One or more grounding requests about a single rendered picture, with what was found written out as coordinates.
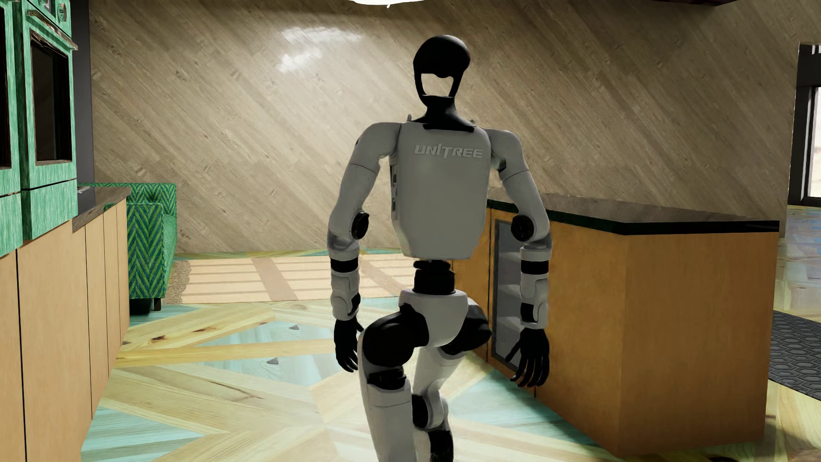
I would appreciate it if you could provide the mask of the green wall oven cabinet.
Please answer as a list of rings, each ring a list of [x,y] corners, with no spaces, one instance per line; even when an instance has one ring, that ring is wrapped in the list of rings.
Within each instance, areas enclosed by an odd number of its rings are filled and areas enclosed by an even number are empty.
[[[0,257],[78,213],[69,0],[0,0]]]

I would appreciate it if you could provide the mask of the right robot leg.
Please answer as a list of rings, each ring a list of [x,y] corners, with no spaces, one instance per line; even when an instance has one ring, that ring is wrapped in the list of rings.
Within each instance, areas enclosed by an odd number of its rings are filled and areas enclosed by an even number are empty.
[[[428,339],[425,318],[408,303],[376,320],[360,336],[360,385],[378,462],[417,462],[417,398],[403,367]]]

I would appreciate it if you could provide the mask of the wooden counter island dark top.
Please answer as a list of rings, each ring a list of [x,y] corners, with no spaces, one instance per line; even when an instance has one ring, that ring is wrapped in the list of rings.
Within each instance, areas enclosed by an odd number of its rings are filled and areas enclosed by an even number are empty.
[[[762,440],[779,221],[541,197],[551,369],[527,392],[614,456]]]

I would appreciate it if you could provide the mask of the dark hexagon floor mat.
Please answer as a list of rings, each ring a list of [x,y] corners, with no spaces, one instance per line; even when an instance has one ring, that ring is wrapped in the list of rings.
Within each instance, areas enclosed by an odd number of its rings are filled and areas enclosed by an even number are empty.
[[[774,311],[768,379],[821,401],[821,322]]]

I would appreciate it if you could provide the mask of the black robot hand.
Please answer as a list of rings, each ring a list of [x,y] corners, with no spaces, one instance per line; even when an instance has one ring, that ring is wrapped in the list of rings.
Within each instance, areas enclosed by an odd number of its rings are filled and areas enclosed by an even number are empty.
[[[510,379],[519,387],[535,387],[543,385],[549,376],[549,339],[543,329],[524,327],[520,331],[518,342],[505,357],[511,362],[520,352],[520,362],[517,372]]]
[[[357,367],[357,335],[364,331],[356,317],[349,320],[336,320],[334,325],[334,344],[336,360],[348,373],[354,373]]]

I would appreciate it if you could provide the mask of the robot leg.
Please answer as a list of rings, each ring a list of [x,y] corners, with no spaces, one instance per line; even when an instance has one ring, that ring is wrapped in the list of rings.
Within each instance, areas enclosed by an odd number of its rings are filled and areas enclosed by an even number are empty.
[[[412,422],[424,434],[417,444],[418,456],[426,462],[453,462],[454,441],[447,420],[448,406],[440,392],[468,351],[486,344],[491,337],[487,316],[476,301],[468,298],[468,310],[457,336],[438,347],[419,351],[412,385]]]
[[[408,303],[376,320],[360,336],[360,385],[378,462],[417,462],[417,398],[403,367],[428,339],[425,318]]]

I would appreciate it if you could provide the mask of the glass door in counter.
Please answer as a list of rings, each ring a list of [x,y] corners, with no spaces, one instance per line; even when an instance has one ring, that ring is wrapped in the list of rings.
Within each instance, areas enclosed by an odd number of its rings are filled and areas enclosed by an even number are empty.
[[[520,337],[520,248],[514,238],[511,222],[496,219],[493,224],[493,275],[491,278],[493,338],[490,355],[501,363],[502,370],[515,373],[520,362],[517,352],[508,353]]]

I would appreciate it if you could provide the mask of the wooden base cabinets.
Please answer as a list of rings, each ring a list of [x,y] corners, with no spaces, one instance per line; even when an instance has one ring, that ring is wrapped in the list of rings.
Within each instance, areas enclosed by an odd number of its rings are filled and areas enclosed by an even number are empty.
[[[129,326],[129,187],[33,240],[0,219],[0,462],[80,462]]]

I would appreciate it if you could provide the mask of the black and white robot pelvis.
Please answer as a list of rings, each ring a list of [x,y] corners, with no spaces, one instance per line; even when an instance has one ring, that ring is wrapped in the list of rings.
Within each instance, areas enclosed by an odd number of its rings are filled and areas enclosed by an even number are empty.
[[[467,294],[455,289],[455,275],[448,262],[417,260],[414,267],[414,286],[400,293],[400,311],[409,318],[420,347],[448,344],[466,319]]]

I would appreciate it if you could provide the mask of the beige striped rug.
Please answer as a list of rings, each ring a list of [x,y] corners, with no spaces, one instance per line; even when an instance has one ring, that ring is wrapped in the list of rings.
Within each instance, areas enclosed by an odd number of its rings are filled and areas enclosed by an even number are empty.
[[[360,295],[365,299],[398,296],[414,282],[414,261],[400,253],[360,255]],[[234,257],[177,261],[166,303],[279,302],[328,299],[327,255]]]

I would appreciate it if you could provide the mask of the black robot head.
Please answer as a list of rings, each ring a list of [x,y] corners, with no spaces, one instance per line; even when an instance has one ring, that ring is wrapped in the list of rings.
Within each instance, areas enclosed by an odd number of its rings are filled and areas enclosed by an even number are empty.
[[[465,43],[455,36],[434,36],[419,47],[413,60],[415,84],[418,97],[427,110],[414,122],[422,123],[426,130],[475,130],[475,123],[459,116],[455,107],[455,97],[469,65],[470,51]],[[448,95],[428,95],[423,85],[423,74],[432,74],[438,78],[451,77],[453,82]]]

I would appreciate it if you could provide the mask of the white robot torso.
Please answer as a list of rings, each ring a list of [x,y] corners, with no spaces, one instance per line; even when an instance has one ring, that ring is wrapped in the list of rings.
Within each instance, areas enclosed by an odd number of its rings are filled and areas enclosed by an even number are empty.
[[[484,231],[490,143],[484,129],[427,130],[401,124],[391,158],[392,222],[402,253],[466,260]]]

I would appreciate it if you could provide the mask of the left robot leg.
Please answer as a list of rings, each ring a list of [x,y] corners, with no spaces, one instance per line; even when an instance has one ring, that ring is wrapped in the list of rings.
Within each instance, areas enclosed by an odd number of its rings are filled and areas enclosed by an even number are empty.
[[[468,310],[457,336],[438,347],[419,351],[412,385],[412,422],[424,434],[417,444],[418,456],[426,462],[453,462],[454,441],[447,420],[448,406],[440,392],[468,351],[486,344],[491,337],[487,316],[476,301],[468,298]]]

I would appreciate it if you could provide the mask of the black framed window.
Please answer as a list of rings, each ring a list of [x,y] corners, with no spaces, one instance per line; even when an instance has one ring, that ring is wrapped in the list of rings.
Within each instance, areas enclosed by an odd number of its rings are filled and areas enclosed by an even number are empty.
[[[798,48],[787,203],[821,208],[821,44]]]

